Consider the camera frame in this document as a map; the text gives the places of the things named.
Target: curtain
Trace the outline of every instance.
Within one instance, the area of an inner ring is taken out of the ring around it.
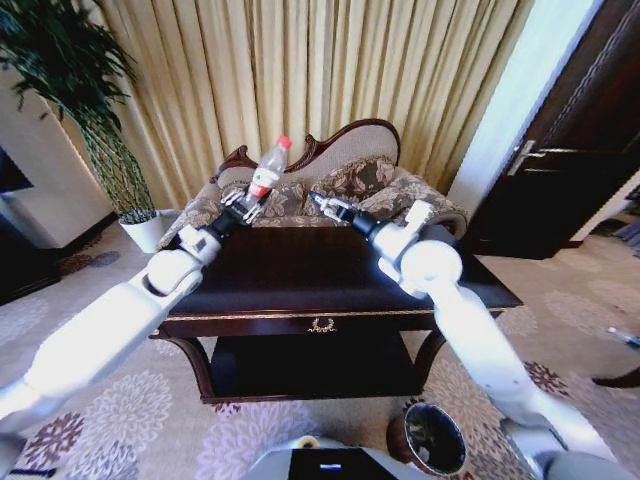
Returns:
[[[400,164],[446,192],[533,0],[108,0],[94,11],[137,62],[118,113],[159,208],[225,155],[366,117]]]

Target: potted plant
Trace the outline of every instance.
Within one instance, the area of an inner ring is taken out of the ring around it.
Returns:
[[[140,166],[113,111],[126,97],[115,77],[134,78],[132,59],[89,11],[72,0],[0,0],[0,62],[13,66],[18,109],[34,90],[80,127],[98,183],[120,224],[145,252],[162,236]]]

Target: door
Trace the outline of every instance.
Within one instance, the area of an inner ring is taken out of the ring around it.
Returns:
[[[472,219],[467,248],[551,257],[640,168],[638,45],[640,0],[605,1]]]

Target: white plant pot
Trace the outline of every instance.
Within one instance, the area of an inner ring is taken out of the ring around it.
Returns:
[[[154,253],[158,241],[160,241],[164,234],[164,225],[162,224],[162,217],[159,214],[156,214],[151,220],[143,223],[125,225],[120,222],[120,225],[122,225],[124,231],[129,234],[144,253]]]

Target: patterned cushion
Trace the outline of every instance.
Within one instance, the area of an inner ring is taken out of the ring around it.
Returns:
[[[203,191],[208,187],[211,187],[211,184],[208,184]],[[156,250],[162,250],[169,245],[169,242],[171,242],[173,237],[175,237],[185,225],[191,225],[196,228],[203,227],[210,224],[214,218],[220,215],[219,196],[206,195],[203,194],[203,191],[187,204],[184,211],[162,236],[158,245],[156,245]]]
[[[403,208],[410,207],[413,200],[399,188],[390,185],[375,195],[359,202],[358,208],[371,213],[379,220],[386,220],[398,214]]]
[[[360,202],[358,207],[380,220],[391,218],[394,223],[404,224],[409,207],[416,200],[424,200],[434,207],[428,223],[443,224],[457,239],[462,238],[467,228],[466,212],[420,177],[407,172],[387,188]]]
[[[277,186],[269,195],[262,212],[262,218],[293,217],[302,213],[307,195],[301,183]]]
[[[311,191],[350,202],[371,197],[391,182],[395,166],[386,155],[371,155],[338,168],[311,186]],[[320,215],[311,198],[307,198],[303,213]]]
[[[327,217],[278,217],[278,218],[257,218],[253,224],[254,228],[262,227],[344,227],[348,225],[344,222],[335,222]]]

